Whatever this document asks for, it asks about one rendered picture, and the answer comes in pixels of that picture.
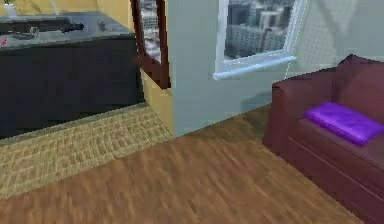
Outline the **dark red sofa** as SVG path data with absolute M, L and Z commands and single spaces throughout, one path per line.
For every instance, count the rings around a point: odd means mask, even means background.
M 335 67 L 274 83 L 263 144 L 365 224 L 384 224 L 384 133 L 357 146 L 305 114 L 324 103 L 384 125 L 384 62 L 350 54 Z

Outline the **white plant pot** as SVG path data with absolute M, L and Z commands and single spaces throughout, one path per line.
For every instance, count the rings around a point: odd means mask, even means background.
M 7 16 L 10 18 L 17 17 L 17 9 L 16 6 L 10 2 L 10 0 L 3 0 L 4 1 L 4 9 L 7 13 Z

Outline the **white framed window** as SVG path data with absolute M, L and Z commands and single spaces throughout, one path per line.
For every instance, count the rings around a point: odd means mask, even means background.
M 309 0 L 219 0 L 215 80 L 293 62 Z

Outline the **purple cushion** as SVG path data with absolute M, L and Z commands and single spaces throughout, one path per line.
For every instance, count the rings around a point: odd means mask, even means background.
M 357 146 L 384 134 L 384 125 L 337 103 L 325 102 L 304 113 L 304 117 Z

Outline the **black kitchen counter cabinet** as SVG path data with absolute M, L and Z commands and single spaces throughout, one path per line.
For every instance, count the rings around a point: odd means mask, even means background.
M 4 37 L 0 139 L 144 101 L 135 33 L 104 13 L 0 17 Z

